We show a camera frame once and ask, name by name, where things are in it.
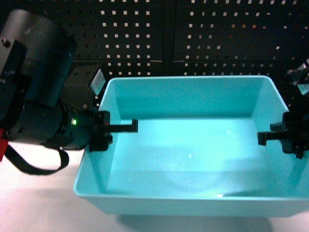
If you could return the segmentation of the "left gripper jaw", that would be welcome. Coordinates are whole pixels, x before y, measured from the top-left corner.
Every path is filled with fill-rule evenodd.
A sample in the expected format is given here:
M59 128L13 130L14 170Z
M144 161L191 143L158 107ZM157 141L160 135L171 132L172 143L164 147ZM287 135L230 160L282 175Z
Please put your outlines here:
M106 151L113 142L113 136L107 132L94 132L89 142L89 151Z

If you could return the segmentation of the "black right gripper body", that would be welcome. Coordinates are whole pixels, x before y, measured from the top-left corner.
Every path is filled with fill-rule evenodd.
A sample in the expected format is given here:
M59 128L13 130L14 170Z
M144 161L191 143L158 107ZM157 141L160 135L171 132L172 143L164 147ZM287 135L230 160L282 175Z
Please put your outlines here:
M270 124L270 130L286 135L280 139L283 153L295 154L297 159L302 159L309 150L308 113L285 112L281 122Z

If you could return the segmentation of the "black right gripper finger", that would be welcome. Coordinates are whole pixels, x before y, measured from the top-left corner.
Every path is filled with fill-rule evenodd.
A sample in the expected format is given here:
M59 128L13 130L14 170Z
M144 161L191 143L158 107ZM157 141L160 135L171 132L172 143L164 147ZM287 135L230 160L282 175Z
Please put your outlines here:
M266 146L269 140L281 140L285 138L284 132L258 132L258 144Z

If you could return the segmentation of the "left gripper hook finger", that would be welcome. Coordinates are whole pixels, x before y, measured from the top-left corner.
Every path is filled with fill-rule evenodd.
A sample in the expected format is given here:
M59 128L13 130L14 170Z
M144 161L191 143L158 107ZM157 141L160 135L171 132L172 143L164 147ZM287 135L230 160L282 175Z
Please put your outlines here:
M138 120L133 119L131 124L126 125L106 124L106 132L138 132Z

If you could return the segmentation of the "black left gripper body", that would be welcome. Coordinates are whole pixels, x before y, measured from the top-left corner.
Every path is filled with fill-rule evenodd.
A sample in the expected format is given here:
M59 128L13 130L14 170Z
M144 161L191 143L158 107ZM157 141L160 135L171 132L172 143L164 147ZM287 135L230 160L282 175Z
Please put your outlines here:
M66 106L57 132L57 146L65 150L81 150L89 146L94 132L105 132L103 127L110 121L108 111L77 111Z

